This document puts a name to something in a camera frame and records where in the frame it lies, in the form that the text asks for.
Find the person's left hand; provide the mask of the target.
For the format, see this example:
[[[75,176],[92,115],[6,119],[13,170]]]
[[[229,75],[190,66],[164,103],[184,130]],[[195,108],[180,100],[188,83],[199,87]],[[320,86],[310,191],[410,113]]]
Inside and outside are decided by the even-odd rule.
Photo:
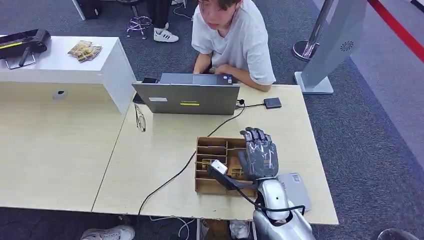
[[[222,64],[222,65],[215,68],[214,74],[216,74],[216,75],[220,75],[220,74],[232,75],[234,70],[237,70],[237,69],[234,68],[233,66],[229,65],[229,64]]]

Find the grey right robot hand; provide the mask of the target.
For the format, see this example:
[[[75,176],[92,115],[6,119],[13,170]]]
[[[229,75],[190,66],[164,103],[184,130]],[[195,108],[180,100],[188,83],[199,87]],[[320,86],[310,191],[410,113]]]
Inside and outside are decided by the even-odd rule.
[[[237,156],[244,177],[249,181],[276,177],[279,161],[271,136],[253,127],[246,127],[240,134],[245,140],[245,150],[240,150]]]

